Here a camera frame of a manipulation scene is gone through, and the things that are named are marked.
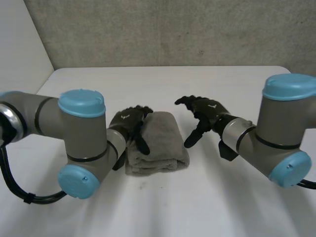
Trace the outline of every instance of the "white wall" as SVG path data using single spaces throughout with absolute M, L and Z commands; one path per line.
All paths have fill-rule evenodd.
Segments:
M 23 0 L 0 0 L 0 92 L 36 93 L 53 71 Z

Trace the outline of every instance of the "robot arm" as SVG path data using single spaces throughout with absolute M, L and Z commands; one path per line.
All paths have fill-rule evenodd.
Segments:
M 88 198 L 112 168 L 117 170 L 123 166 L 127 140 L 135 137 L 147 145 L 139 132 L 142 119 L 152 110 L 139 106 L 129 108 L 129 118 L 124 116 L 127 110 L 119 112 L 108 129 L 105 111 L 103 96 L 91 90 L 68 91 L 59 99 L 16 91 L 3 93 L 0 95 L 1 149 L 30 134 L 64 140 L 68 163 L 58 174 L 59 185 L 72 197 Z M 5 167 L 5 160 L 1 159 L 2 172 Z
M 185 146 L 193 146 L 204 132 L 213 129 L 221 137 L 222 158 L 232 161 L 240 155 L 281 187 L 300 184 L 312 166 L 300 145 L 305 130 L 316 127 L 315 90 L 316 78 L 310 76 L 270 77 L 263 90 L 257 126 L 230 115 L 217 101 L 183 97 L 176 104 L 185 104 L 199 119 Z

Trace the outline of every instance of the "black cable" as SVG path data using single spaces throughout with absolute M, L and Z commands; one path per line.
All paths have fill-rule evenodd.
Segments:
M 312 182 L 312 181 L 309 181 L 309 180 L 303 179 L 297 185 L 300 186 L 300 187 L 306 188 L 306 189 L 314 189 L 314 190 L 316 190 L 316 182 Z
M 60 191 L 58 193 L 55 193 L 49 196 L 36 196 L 35 194 L 27 193 L 23 189 L 21 189 L 20 186 L 15 182 L 12 176 L 9 161 L 8 161 L 8 155 L 7 155 L 5 147 L 0 148 L 0 167 L 1 167 L 5 184 L 10 189 L 10 191 L 17 197 L 23 199 L 24 202 L 28 204 L 30 203 L 50 204 L 66 196 L 66 193 L 63 191 Z

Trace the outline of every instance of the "light blue cap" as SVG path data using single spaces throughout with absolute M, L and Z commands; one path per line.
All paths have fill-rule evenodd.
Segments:
M 4 91 L 4 92 L 0 92 L 0 96 L 6 95 L 8 93 L 13 93 L 13 92 L 20 92 L 20 91 L 16 91 L 16 90 Z
M 99 180 L 88 170 L 74 164 L 67 164 L 58 174 L 61 189 L 69 196 L 86 199 L 99 188 Z
M 303 74 L 279 74 L 266 80 L 263 96 L 271 100 L 300 100 L 316 95 L 316 78 Z
M 58 100 L 59 108 L 73 116 L 95 118 L 105 113 L 103 95 L 93 90 L 70 90 Z
M 270 173 L 269 179 L 284 188 L 298 184 L 312 167 L 310 156 L 303 151 L 289 155 Z

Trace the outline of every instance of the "folded towel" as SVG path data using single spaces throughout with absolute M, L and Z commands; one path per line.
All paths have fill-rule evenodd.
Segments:
M 150 175 L 189 166 L 189 154 L 184 148 L 178 124 L 171 113 L 148 114 L 144 120 L 142 137 L 149 146 L 150 154 L 140 153 L 135 142 L 129 142 L 125 165 L 127 175 Z

